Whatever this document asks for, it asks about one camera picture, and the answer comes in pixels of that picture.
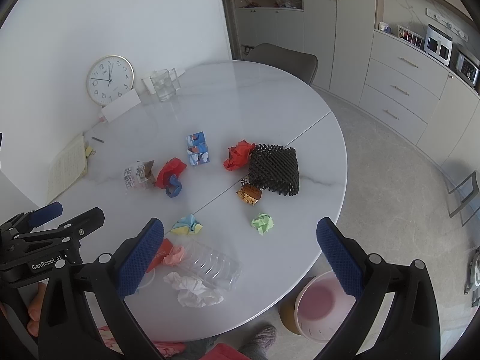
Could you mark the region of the person's left hand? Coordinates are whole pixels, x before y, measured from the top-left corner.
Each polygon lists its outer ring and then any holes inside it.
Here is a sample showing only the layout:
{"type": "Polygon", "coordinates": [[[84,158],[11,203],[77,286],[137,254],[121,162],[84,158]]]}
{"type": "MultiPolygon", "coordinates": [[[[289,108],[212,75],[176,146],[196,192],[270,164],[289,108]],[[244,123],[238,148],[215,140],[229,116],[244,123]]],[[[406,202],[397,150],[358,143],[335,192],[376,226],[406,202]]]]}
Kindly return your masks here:
{"type": "Polygon", "coordinates": [[[39,282],[37,284],[37,293],[28,306],[28,315],[30,316],[30,321],[28,322],[27,329],[30,335],[33,337],[38,337],[41,308],[46,290],[47,285],[43,282],[39,282]]]}

